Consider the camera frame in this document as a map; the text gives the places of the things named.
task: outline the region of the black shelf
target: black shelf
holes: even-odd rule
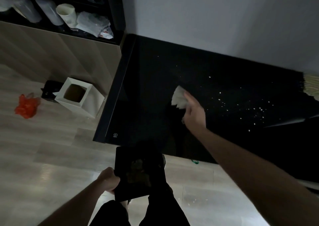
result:
[[[102,16],[108,17],[111,23],[111,29],[114,34],[114,39],[105,39],[102,37],[95,37],[94,35],[87,33],[85,31],[72,31],[66,24],[62,26],[55,26],[53,25],[50,20],[47,18],[47,16],[44,14],[44,12],[41,10],[41,8],[37,5],[35,0],[31,0],[34,7],[37,9],[37,11],[42,16],[42,20],[39,23],[31,23],[24,17],[22,17],[20,14],[18,14],[13,8],[8,10],[7,12],[0,13],[0,21],[7,22],[7,23],[13,23],[17,25],[22,25],[26,27],[32,27],[36,29],[41,29],[45,31],[51,31],[55,33],[65,34],[65,35],[71,35],[79,38],[84,39],[90,39],[94,41],[99,41],[103,43],[113,44],[113,45],[119,45],[122,41],[122,37],[124,34],[123,30],[117,30],[114,25],[114,19],[111,14],[110,10],[110,4],[108,3],[108,0],[52,0],[55,2],[56,5],[62,4],[62,3],[69,3],[75,7],[75,10],[77,13],[86,11],[89,13],[96,13]]]

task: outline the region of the hand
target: hand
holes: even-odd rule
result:
[[[120,178],[114,175],[114,170],[112,167],[108,167],[103,170],[96,180],[103,183],[105,191],[108,191],[112,194],[114,194],[114,189],[120,183]]]
[[[196,130],[206,128],[205,110],[199,102],[189,92],[184,92],[184,97],[188,101],[184,115],[184,123],[189,131],[194,134]]]

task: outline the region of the white square box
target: white square box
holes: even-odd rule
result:
[[[95,118],[104,96],[92,84],[68,77],[55,100],[72,112]]]

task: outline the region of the white wall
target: white wall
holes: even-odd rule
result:
[[[319,0],[123,0],[128,33],[319,74]]]

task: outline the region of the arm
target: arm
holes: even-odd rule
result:
[[[87,226],[95,205],[104,191],[113,192],[120,182],[111,167],[106,168],[98,178],[78,195],[58,208],[39,226],[78,225]]]
[[[206,129],[205,111],[185,92],[189,102],[184,122],[225,172],[274,226],[319,225],[319,199],[274,164]]]

